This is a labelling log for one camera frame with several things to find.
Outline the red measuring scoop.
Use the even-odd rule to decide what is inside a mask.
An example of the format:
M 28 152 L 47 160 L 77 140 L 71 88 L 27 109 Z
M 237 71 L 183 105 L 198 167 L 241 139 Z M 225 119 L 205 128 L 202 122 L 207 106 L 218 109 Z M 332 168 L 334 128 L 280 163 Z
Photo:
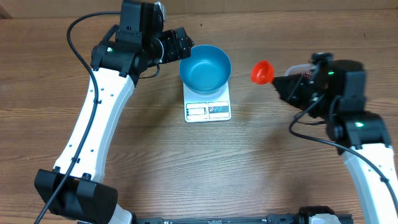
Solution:
M 272 83 L 273 79 L 274 67 L 268 60 L 258 62 L 251 71 L 251 81 L 258 85 Z

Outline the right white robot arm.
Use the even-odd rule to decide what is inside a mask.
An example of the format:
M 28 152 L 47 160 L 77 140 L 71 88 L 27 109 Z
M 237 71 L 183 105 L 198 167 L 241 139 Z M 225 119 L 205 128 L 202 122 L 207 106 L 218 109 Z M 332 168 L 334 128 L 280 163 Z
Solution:
M 365 109 L 366 71 L 354 60 L 314 59 L 310 76 L 275 77 L 281 100 L 326 122 L 328 139 L 291 131 L 338 150 L 354 182 L 366 223 L 397 223 L 394 150 L 380 115 Z

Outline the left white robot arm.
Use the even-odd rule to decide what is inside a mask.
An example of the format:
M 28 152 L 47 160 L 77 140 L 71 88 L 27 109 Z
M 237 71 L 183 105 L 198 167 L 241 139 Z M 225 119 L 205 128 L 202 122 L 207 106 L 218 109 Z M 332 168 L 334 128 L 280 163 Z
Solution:
M 85 102 L 52 170 L 39 170 L 35 188 L 45 212 L 79 223 L 134 223 L 104 185 L 106 159 L 120 115 L 144 72 L 188 58 L 193 47 L 183 28 L 164 29 L 162 3 L 124 1 L 113 25 L 85 63 L 90 82 Z

